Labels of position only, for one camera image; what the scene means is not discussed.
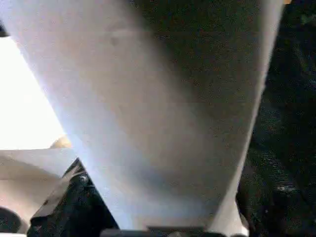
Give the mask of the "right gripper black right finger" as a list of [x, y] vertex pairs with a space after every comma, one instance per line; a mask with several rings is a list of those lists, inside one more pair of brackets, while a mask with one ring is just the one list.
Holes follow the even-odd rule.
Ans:
[[250, 237], [316, 235], [316, 216], [296, 189], [268, 187], [261, 180], [242, 179], [236, 199]]

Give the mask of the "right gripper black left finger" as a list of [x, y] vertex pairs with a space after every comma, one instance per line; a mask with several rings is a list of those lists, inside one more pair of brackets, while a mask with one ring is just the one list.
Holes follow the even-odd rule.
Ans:
[[118, 229], [118, 225], [76, 159], [32, 216], [27, 236], [98, 237], [104, 229]]

